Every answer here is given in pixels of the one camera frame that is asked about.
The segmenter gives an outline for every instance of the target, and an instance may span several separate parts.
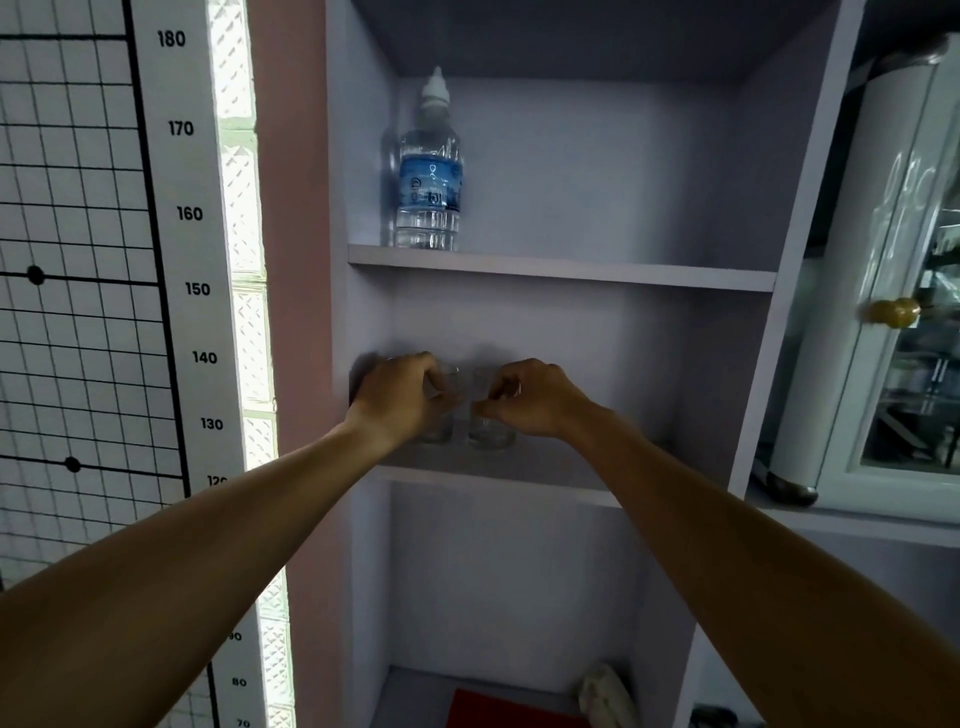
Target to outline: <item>hand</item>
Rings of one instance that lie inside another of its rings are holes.
[[[488,398],[473,403],[474,414],[499,420],[520,432],[563,438],[579,414],[596,406],[556,364],[526,359],[497,373]]]
[[[423,394],[426,376],[439,395]],[[446,392],[444,375],[430,352],[381,361],[368,375],[347,413],[346,424],[358,425],[395,449],[434,426],[461,398]]]

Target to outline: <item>forearm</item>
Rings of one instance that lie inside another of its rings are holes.
[[[767,720],[954,725],[956,656],[860,574],[585,406],[565,439],[598,471]]]
[[[0,596],[0,722],[156,723],[389,447],[341,426]]]

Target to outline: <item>person's right arm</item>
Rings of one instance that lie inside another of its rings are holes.
[[[770,725],[960,725],[960,658],[930,627],[591,402],[560,367],[510,364],[473,406],[587,459]]]

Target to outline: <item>plastic bottle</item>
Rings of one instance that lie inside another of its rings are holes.
[[[400,138],[399,162],[394,244],[455,250],[464,165],[460,138],[450,128],[450,94],[439,66],[420,93],[415,128]]]

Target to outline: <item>height chart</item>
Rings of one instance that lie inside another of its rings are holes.
[[[244,470],[217,149],[203,0],[0,0],[5,589]],[[254,610],[161,725],[265,725]]]

